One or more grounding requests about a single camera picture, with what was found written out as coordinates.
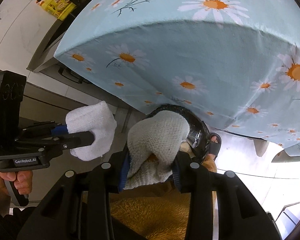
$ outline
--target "black slipper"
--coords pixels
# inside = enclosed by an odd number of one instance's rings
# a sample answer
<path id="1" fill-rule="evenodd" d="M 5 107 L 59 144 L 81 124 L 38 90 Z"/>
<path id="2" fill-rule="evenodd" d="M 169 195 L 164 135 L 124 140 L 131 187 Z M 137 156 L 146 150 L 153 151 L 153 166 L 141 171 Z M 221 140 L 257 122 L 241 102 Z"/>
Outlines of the black slipper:
<path id="1" fill-rule="evenodd" d="M 217 143 L 210 141 L 209 144 L 209 153 L 215 155 L 216 157 L 214 158 L 214 160 L 218 157 L 218 153 L 220 151 L 220 147 L 221 147 L 221 137 L 217 134 L 217 133 L 211 133 L 210 134 L 210 138 L 212 138 L 213 136 L 217 137 Z"/>

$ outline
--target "human hand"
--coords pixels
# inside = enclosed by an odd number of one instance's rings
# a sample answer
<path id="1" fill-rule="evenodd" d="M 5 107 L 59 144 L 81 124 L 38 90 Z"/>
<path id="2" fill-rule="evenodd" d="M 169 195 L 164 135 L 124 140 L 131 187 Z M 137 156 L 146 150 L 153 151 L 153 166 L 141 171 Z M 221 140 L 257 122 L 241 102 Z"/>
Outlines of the human hand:
<path id="1" fill-rule="evenodd" d="M 8 190 L 3 180 L 14 181 L 14 186 L 19 191 L 19 194 L 26 195 L 32 191 L 32 171 L 18 171 L 15 172 L 0 172 L 0 190 L 9 195 Z"/>

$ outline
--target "black handle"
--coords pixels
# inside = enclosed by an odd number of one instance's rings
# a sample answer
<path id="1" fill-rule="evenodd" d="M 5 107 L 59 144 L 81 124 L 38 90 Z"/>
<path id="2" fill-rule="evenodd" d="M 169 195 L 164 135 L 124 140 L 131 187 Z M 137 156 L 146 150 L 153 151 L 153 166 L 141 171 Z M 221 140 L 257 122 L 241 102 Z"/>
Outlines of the black handle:
<path id="1" fill-rule="evenodd" d="M 5 180 L 4 183 L 8 189 L 9 195 L 14 205 L 25 207 L 29 204 L 28 195 L 20 195 L 19 191 L 14 186 L 14 181 Z"/>

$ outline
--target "yellow detergent jug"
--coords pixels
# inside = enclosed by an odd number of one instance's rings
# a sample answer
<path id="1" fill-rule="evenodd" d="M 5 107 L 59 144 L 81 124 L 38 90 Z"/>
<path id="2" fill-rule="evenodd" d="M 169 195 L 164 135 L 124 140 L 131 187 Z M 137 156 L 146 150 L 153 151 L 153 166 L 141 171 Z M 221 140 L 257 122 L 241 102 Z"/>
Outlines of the yellow detergent jug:
<path id="1" fill-rule="evenodd" d="M 76 5 L 70 0 L 42 0 L 39 5 L 48 13 L 63 21 Z"/>

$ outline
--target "fingernail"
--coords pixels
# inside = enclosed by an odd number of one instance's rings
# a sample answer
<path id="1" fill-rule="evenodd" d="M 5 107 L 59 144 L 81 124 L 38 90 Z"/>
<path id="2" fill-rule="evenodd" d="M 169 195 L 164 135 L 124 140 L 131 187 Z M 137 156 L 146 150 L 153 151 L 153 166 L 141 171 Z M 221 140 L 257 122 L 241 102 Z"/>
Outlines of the fingernail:
<path id="1" fill-rule="evenodd" d="M 24 182 L 26 180 L 26 176 L 24 174 L 19 174 L 18 175 L 18 181 L 20 183 Z"/>
<path id="2" fill-rule="evenodd" d="M 7 177 L 10 181 L 16 180 L 16 174 L 14 172 L 8 172 Z"/>

